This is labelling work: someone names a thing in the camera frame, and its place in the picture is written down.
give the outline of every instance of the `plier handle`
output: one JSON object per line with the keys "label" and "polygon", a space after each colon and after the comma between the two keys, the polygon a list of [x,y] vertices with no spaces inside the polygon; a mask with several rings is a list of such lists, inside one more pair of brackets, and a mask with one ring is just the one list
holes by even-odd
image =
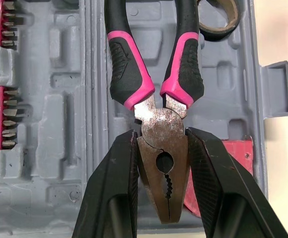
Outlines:
{"label": "plier handle", "polygon": [[[177,32],[160,94],[189,108],[204,94],[198,69],[199,20],[196,0],[176,0]],[[110,93],[128,109],[154,91],[154,84],[133,39],[125,0],[105,0],[105,25],[112,56]]]}

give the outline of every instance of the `pliers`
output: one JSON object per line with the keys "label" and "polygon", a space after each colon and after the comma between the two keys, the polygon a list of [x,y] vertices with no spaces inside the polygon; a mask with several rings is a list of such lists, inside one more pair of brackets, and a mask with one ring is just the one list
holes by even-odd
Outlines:
{"label": "pliers", "polygon": [[156,108],[154,84],[132,37],[126,0],[105,1],[112,56],[112,99],[135,111],[141,124],[139,172],[162,223],[178,222],[188,180],[188,140],[182,119],[204,94],[198,60],[196,0],[175,0],[177,32]]}

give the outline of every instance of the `black electrical tape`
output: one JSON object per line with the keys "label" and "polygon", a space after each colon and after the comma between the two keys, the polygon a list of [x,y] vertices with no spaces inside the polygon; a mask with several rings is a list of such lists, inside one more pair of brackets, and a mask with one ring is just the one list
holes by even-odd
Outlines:
{"label": "black electrical tape", "polygon": [[237,0],[216,0],[225,10],[229,23],[225,27],[215,28],[200,22],[200,32],[206,41],[219,41],[228,36],[240,22],[240,8]]}

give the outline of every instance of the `tool case compartment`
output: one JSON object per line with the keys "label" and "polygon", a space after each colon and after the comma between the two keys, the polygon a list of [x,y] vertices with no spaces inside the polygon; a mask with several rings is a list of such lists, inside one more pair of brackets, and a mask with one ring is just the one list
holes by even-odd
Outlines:
{"label": "tool case compartment", "polygon": [[[24,19],[17,50],[0,47],[0,85],[18,88],[17,144],[0,151],[0,238],[71,237],[88,178],[134,112],[109,94],[112,75],[102,0],[17,0]],[[253,0],[239,0],[241,21],[219,42],[199,35],[205,95],[185,126],[222,140],[253,140],[256,182],[268,195],[264,119],[288,116],[288,61],[258,63]],[[200,20],[223,26],[221,9],[201,1]],[[175,3],[132,0],[127,14],[155,87],[157,106],[176,32]],[[162,225],[139,181],[138,233],[202,231],[184,209]]]}

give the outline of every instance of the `plier jaw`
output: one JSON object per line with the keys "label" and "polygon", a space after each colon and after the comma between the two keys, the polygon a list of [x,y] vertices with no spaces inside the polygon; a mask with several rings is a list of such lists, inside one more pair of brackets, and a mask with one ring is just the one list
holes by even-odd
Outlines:
{"label": "plier jaw", "polygon": [[[186,105],[170,101],[184,115]],[[154,95],[136,104],[135,118],[142,122],[138,138],[139,172],[162,223],[178,222],[188,181],[188,139],[182,118],[174,110],[155,107]]]}

